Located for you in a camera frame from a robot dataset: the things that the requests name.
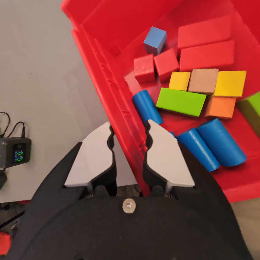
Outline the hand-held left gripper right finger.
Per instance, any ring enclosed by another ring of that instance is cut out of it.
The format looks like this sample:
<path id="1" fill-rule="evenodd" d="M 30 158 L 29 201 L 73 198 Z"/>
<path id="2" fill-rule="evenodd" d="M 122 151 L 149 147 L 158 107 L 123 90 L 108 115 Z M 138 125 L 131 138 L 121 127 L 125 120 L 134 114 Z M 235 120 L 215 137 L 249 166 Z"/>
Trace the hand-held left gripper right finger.
<path id="1" fill-rule="evenodd" d="M 153 120 L 146 121 L 146 147 L 142 177 L 150 192 L 160 186 L 170 194 L 173 187 L 193 188 L 195 182 L 177 139 Z"/>

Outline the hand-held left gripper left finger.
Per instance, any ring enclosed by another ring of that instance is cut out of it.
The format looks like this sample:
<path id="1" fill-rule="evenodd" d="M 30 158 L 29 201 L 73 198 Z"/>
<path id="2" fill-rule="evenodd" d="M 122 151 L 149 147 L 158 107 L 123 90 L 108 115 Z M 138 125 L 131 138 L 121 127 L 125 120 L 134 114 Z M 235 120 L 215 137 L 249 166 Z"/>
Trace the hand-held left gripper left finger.
<path id="1" fill-rule="evenodd" d="M 97 186 L 104 186 L 110 196 L 117 193 L 114 131 L 109 122 L 91 132 L 81 143 L 65 187 L 85 187 L 93 195 Z"/>

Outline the red plastic bin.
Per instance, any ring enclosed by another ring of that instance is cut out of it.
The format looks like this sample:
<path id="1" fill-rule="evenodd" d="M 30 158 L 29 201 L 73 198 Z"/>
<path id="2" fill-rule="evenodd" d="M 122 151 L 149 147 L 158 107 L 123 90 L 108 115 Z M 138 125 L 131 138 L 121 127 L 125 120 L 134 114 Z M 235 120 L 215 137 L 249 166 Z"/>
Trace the red plastic bin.
<path id="1" fill-rule="evenodd" d="M 73 26 L 73 39 L 105 113 L 145 196 L 142 178 L 145 127 L 132 96 L 147 89 L 154 103 L 161 84 L 139 85 L 133 75 L 135 57 L 146 54 L 143 41 L 152 26 L 167 32 L 175 48 L 178 28 L 233 15 L 235 62 L 224 70 L 247 71 L 242 99 L 259 91 L 259 1 L 63 1 Z"/>

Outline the blue wooden cylinder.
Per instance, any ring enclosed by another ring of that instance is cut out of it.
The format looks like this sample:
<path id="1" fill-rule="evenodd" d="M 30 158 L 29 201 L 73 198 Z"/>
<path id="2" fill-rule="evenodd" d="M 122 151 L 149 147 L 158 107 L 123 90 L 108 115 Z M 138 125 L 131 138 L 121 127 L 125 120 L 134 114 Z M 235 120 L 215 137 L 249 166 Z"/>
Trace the blue wooden cylinder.
<path id="1" fill-rule="evenodd" d="M 133 95 L 132 102 L 134 103 L 144 126 L 146 126 L 146 121 L 149 119 L 158 125 L 163 123 L 162 117 L 157 111 L 147 90 L 142 90 Z"/>
<path id="2" fill-rule="evenodd" d="M 177 135 L 177 140 L 184 144 L 208 172 L 215 171 L 220 167 L 216 157 L 195 128 L 191 128 Z"/>
<path id="3" fill-rule="evenodd" d="M 218 118 L 199 125 L 196 130 L 221 166 L 234 167 L 246 161 L 245 153 Z"/>

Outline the long green wooden block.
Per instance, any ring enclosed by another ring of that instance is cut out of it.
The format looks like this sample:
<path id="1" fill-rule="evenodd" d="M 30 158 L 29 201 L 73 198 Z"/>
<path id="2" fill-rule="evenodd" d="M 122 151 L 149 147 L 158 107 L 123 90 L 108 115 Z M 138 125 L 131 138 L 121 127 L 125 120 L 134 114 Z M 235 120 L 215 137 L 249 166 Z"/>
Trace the long green wooden block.
<path id="1" fill-rule="evenodd" d="M 175 113 L 199 117 L 206 97 L 205 94 L 162 87 L 156 107 Z"/>

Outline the orange wooden block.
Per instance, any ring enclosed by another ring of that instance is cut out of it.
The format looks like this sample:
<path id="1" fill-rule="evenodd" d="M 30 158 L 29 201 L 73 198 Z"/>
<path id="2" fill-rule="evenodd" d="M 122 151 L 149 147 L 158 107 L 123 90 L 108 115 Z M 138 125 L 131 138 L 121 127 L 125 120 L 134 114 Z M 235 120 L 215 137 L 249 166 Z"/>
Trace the orange wooden block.
<path id="1" fill-rule="evenodd" d="M 236 105 L 235 97 L 214 96 L 206 105 L 206 118 L 231 119 Z"/>

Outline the small yellow wooden block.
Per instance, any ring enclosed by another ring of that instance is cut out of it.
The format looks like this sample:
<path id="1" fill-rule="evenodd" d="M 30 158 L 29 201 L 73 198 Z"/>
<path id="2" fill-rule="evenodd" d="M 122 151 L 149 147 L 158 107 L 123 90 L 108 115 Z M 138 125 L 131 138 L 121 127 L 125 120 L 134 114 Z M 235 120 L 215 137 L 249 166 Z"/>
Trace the small yellow wooden block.
<path id="1" fill-rule="evenodd" d="M 174 90 L 187 91 L 190 75 L 190 72 L 172 72 L 168 88 Z"/>

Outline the black power bank with display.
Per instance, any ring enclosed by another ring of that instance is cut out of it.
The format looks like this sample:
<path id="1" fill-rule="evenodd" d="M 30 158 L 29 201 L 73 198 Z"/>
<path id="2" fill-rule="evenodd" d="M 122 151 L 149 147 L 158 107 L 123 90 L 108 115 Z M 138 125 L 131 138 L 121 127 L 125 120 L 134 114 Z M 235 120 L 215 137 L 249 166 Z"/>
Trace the black power bank with display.
<path id="1" fill-rule="evenodd" d="M 12 137 L 0 139 L 0 167 L 10 168 L 28 163 L 31 159 L 31 140 Z"/>

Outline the tan wooden block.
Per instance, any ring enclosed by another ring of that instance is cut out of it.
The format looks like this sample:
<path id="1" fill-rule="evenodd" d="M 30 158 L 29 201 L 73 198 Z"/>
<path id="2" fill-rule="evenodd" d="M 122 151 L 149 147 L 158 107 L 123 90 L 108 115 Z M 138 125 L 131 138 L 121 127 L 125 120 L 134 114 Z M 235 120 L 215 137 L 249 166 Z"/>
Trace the tan wooden block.
<path id="1" fill-rule="evenodd" d="M 193 69 L 188 85 L 188 92 L 211 95 L 215 91 L 219 69 Z"/>

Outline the red wooden cube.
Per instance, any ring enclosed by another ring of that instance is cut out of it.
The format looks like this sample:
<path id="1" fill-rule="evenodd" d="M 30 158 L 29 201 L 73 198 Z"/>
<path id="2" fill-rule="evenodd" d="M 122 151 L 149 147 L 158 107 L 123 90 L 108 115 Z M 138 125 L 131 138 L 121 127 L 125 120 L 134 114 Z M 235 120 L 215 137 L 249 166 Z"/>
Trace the red wooden cube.
<path id="1" fill-rule="evenodd" d="M 134 76 L 139 84 L 155 81 L 153 54 L 134 59 Z"/>
<path id="2" fill-rule="evenodd" d="M 154 64 L 161 83 L 171 78 L 172 72 L 179 71 L 180 66 L 173 48 L 154 57 Z"/>

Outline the large yellow wooden block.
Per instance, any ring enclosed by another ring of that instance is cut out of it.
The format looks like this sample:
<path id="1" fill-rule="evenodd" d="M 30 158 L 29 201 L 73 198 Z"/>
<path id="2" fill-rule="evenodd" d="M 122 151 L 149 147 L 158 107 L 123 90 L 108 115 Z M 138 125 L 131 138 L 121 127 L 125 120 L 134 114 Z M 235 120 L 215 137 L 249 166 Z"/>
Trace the large yellow wooden block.
<path id="1" fill-rule="evenodd" d="M 246 71 L 220 71 L 218 73 L 215 91 L 212 96 L 242 97 Z"/>

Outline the person's leg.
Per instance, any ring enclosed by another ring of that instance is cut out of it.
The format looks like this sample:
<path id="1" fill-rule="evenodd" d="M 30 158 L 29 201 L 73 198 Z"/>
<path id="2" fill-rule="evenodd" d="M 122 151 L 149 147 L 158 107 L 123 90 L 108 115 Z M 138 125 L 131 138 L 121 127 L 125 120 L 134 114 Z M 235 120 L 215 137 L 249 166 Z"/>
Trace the person's leg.
<path id="1" fill-rule="evenodd" d="M 260 198 L 231 204 L 253 259 L 260 259 Z"/>

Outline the long red wooden block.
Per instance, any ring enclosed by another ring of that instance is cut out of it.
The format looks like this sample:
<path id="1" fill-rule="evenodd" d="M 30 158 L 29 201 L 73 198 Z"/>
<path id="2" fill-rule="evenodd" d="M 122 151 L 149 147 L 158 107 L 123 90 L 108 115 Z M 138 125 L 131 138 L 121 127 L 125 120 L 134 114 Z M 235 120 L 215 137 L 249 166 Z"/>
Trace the long red wooden block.
<path id="1" fill-rule="evenodd" d="M 232 38 L 232 20 L 232 15 L 226 15 L 180 26 L 177 50 L 230 40 Z"/>
<path id="2" fill-rule="evenodd" d="M 180 53 L 180 72 L 193 69 L 226 69 L 235 61 L 235 40 L 184 48 Z"/>

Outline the blue wooden cube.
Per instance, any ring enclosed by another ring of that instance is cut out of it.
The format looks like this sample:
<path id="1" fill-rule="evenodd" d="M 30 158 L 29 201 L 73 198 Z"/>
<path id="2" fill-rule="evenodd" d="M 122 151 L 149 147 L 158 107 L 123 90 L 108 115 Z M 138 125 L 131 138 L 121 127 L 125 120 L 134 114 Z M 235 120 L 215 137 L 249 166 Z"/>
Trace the blue wooden cube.
<path id="1" fill-rule="evenodd" d="M 148 54 L 157 56 L 162 53 L 166 42 L 167 32 L 156 27 L 151 27 L 144 40 L 145 50 Z"/>

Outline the red plastic item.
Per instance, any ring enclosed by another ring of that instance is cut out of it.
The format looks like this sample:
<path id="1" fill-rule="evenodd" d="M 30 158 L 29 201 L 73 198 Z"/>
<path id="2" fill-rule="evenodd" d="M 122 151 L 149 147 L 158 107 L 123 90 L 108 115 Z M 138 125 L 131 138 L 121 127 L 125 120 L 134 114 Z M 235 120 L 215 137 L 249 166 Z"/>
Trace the red plastic item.
<path id="1" fill-rule="evenodd" d="M 0 232 L 0 255 L 6 255 L 11 245 L 10 235 Z"/>

